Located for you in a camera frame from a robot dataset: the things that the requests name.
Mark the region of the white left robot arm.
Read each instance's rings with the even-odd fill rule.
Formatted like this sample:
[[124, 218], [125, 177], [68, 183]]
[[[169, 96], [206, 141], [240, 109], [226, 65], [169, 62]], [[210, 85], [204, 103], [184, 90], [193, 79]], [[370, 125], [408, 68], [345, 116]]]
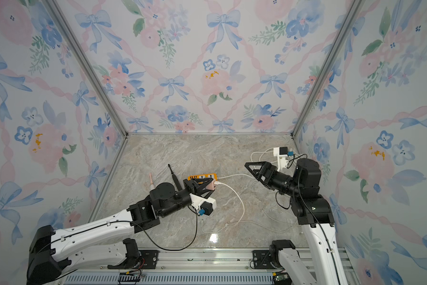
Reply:
[[129, 235], [146, 232], [160, 219], [192, 207], [197, 216], [216, 208], [211, 197], [216, 179], [186, 179], [181, 190], [169, 182], [159, 184], [149, 195], [110, 217], [67, 229], [40, 227], [29, 248], [27, 284], [44, 285], [89, 265], [107, 264], [109, 269], [136, 268], [139, 250]]

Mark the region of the pink charger adapter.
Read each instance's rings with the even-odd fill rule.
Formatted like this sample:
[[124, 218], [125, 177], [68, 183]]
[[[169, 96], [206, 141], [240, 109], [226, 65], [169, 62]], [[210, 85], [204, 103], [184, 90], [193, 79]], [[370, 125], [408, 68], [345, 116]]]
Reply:
[[211, 182], [207, 183], [207, 186], [205, 187], [205, 189], [207, 191], [214, 191], [216, 189], [215, 182], [216, 180], [212, 180]]

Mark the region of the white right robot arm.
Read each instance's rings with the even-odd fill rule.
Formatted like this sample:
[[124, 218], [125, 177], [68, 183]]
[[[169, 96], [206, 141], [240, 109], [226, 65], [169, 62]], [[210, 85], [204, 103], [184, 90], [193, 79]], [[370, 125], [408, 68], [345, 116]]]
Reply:
[[346, 285], [337, 247], [335, 220], [331, 206], [319, 195], [321, 171], [311, 159], [300, 159], [293, 176], [278, 171], [269, 162], [247, 162], [245, 168], [265, 188], [291, 198], [291, 210], [306, 237], [315, 274], [311, 274], [289, 240], [271, 243], [271, 258], [282, 267], [295, 285]]

